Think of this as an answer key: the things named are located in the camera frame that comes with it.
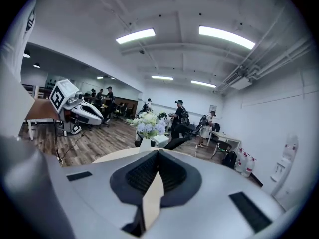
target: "ceiling vent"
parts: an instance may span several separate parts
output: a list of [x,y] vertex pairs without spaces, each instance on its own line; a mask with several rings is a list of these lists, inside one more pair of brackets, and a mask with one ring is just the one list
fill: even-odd
[[241,79],[239,79],[237,82],[235,82],[234,84],[230,85],[232,88],[235,88],[237,90],[241,90],[249,85],[251,85],[252,83],[246,78],[243,77]]
[[233,81],[235,81],[236,79],[238,79],[240,76],[238,74],[238,72],[234,73],[225,83],[226,84],[230,84]]

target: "flower bouquet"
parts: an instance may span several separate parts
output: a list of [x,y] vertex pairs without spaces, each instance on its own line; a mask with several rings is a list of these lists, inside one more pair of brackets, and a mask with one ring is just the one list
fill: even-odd
[[165,122],[158,119],[158,116],[153,112],[143,112],[138,118],[135,118],[131,123],[137,128],[137,132],[142,134],[145,139],[150,139],[157,135],[164,135]]

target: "shorts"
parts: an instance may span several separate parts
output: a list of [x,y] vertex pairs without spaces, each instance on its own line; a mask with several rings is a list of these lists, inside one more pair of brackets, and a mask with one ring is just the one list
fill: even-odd
[[204,139],[208,139],[209,138],[209,127],[204,127],[201,132],[200,132],[200,137],[204,138]]

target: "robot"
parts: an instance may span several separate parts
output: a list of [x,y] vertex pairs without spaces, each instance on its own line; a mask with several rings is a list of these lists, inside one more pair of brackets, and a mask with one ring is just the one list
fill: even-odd
[[59,114],[57,128],[62,131],[78,134],[82,130],[79,123],[100,125],[104,120],[101,112],[84,101],[83,94],[67,79],[55,84],[49,99]]

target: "vase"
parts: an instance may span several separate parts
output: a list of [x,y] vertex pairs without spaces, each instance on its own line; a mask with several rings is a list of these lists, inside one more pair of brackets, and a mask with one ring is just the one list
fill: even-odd
[[139,153],[151,150],[151,139],[143,138]]

